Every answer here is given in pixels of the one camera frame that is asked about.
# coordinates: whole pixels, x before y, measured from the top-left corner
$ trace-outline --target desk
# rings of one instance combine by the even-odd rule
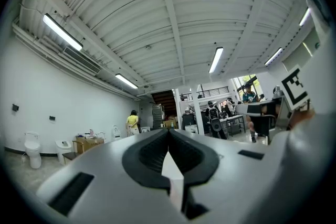
[[[232,117],[230,117],[230,118],[220,119],[221,122],[225,122],[225,126],[226,126],[226,130],[227,130],[227,134],[229,134],[229,132],[228,132],[228,128],[229,128],[228,124],[229,124],[229,122],[234,122],[235,120],[238,120],[238,122],[239,122],[239,128],[240,128],[240,129],[241,129],[240,124],[243,124],[244,133],[245,133],[245,132],[246,132],[246,129],[245,129],[245,121],[244,121],[244,117],[243,117],[243,115],[236,115],[236,116],[232,116]],[[231,136],[233,136],[233,135],[232,135],[232,133],[233,133],[233,130],[232,130],[232,124],[230,124],[230,128],[231,128]]]

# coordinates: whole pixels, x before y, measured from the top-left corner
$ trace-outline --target window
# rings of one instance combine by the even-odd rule
[[[240,100],[243,99],[244,91],[241,89],[247,82],[252,82],[251,91],[255,92],[257,95],[261,95],[263,93],[259,80],[257,79],[255,74],[241,76],[238,78],[233,78],[234,85],[236,86],[236,90],[239,94]]]

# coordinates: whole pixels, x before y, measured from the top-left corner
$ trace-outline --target white wall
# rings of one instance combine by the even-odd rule
[[[286,73],[282,62],[278,62],[271,66],[268,72],[256,74],[266,99],[273,98],[274,87],[280,85],[280,79],[285,77]]]
[[[19,111],[12,111],[12,104]],[[24,133],[40,134],[41,152],[55,153],[55,140],[77,133],[106,133],[125,122],[139,103],[76,80],[39,58],[13,36],[0,55],[0,125],[5,146],[24,151]],[[49,116],[55,116],[51,122]]]
[[[222,88],[222,87],[226,87],[227,85],[227,81],[215,81],[215,82],[210,82],[210,83],[205,83],[202,84],[203,90],[212,90],[212,89],[217,89],[217,88]]]
[[[153,103],[141,101],[139,104],[140,126],[153,128]]]
[[[239,101],[239,95],[232,79],[228,79],[226,85],[228,86],[229,92],[232,94],[232,100],[237,104]]]

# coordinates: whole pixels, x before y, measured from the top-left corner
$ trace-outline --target floor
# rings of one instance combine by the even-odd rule
[[[267,145],[267,140],[266,140],[265,137],[258,137],[258,135],[256,134],[255,138],[256,138],[257,143]],[[251,134],[250,134],[249,130],[247,130],[245,133],[242,132],[242,133],[239,133],[239,134],[235,134],[234,136],[230,136],[229,140],[252,143]]]
[[[57,157],[42,157],[41,167],[32,169],[29,164],[29,157],[26,156],[24,162],[22,162],[21,157],[20,154],[5,152],[5,164],[13,179],[32,193],[35,193],[47,178],[63,167],[58,162]]]

